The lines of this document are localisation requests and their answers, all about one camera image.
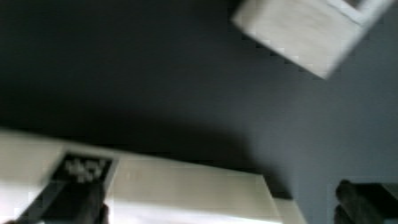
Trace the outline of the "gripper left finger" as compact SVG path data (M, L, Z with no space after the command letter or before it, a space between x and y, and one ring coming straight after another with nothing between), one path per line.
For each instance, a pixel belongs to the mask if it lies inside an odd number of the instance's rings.
M52 181L17 224L109 224L104 184Z

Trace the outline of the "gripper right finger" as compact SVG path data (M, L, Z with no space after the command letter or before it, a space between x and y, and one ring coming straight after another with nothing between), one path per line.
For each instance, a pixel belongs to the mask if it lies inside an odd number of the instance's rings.
M335 224L398 224L398 183L340 182Z

